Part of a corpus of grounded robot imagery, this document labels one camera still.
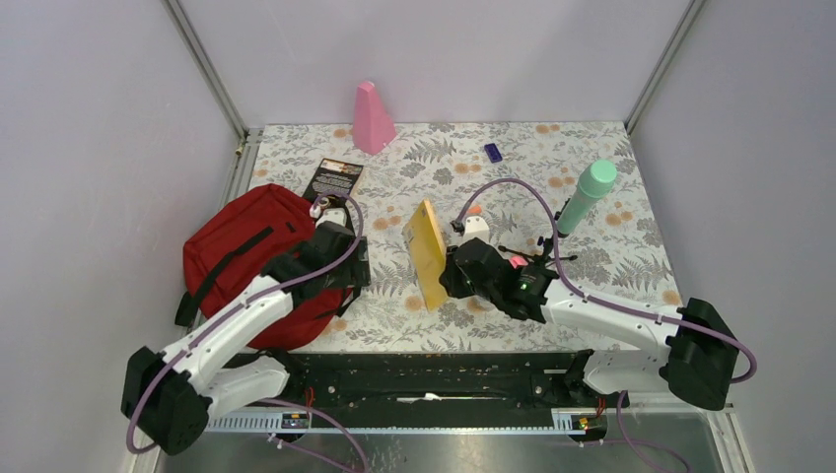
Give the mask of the yellow notebook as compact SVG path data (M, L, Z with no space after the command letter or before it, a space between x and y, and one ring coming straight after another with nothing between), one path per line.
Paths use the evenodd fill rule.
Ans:
M402 231L425 307L436 310L449 298L439 282L446 266L447 247L431 202L424 199Z

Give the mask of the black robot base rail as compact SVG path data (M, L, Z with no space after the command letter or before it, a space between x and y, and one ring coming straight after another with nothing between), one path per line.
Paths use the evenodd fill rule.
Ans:
M613 409L618 395L582 383L589 354L289 354L266 350L290 374L280 399L337 409L390 406L552 408L596 413Z

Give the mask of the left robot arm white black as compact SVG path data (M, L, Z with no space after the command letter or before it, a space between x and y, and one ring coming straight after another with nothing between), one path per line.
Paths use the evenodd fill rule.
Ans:
M208 424L248 404L276 398L292 405L306 380L279 360L262 355L237 368L228 362L257 335L323 291L370 282L368 243L360 230L325 221L312 237L272 257L218 314L195 331L154 352L129 359L121 413L128 419L126 445L141 430L167 454L194 444Z

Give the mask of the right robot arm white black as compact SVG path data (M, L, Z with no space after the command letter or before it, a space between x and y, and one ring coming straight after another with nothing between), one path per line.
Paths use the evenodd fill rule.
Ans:
M576 355L565 374L575 404L589 406L624 390L663 389L704 410L720 411L727 403L741 350L708 302L651 307L582 296L555 271L515 264L479 238L448 249L439 282L450 297L478 296L512 319L571 326L630 345L625 352L585 349Z

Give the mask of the red student backpack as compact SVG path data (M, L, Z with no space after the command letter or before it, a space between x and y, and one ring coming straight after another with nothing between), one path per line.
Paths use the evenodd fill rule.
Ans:
M291 249L311 238L312 202L277 184L261 185L227 204L183 246L186 291L174 316L177 326L199 315L211 318L237 297L262 271L280 273L270 261L289 253L290 278L301 269ZM256 350L295 350L313 341L335 316L341 316L363 288L310 290L294 310L256 335Z

